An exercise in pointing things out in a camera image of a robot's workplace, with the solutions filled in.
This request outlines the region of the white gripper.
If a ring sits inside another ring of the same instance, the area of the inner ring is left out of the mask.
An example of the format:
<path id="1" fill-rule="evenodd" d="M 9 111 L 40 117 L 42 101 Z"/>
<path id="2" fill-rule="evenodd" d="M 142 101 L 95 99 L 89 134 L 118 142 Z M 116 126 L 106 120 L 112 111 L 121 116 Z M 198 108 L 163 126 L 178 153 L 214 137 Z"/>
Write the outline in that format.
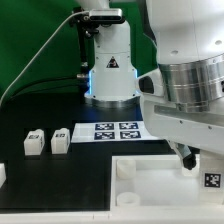
<path id="1" fill-rule="evenodd" d="M 224 155 L 224 97 L 212 101 L 208 112 L 180 112 L 173 104 L 153 102 L 149 95 L 140 97 L 140 108 L 147 131 L 169 141 L 184 168 L 196 166 L 188 146 Z"/>

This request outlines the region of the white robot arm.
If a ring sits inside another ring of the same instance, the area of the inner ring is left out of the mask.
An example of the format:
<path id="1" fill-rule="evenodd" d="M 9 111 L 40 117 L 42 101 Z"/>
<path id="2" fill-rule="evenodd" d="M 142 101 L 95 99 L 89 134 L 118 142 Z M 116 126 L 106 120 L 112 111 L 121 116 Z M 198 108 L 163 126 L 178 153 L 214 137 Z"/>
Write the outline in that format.
<path id="1" fill-rule="evenodd" d="M 135 1 L 156 47 L 156 69 L 138 76 L 130 27 L 113 0 L 76 0 L 94 37 L 86 99 L 99 106 L 140 103 L 147 131 L 168 142 L 183 166 L 193 148 L 224 155 L 224 0 Z"/>

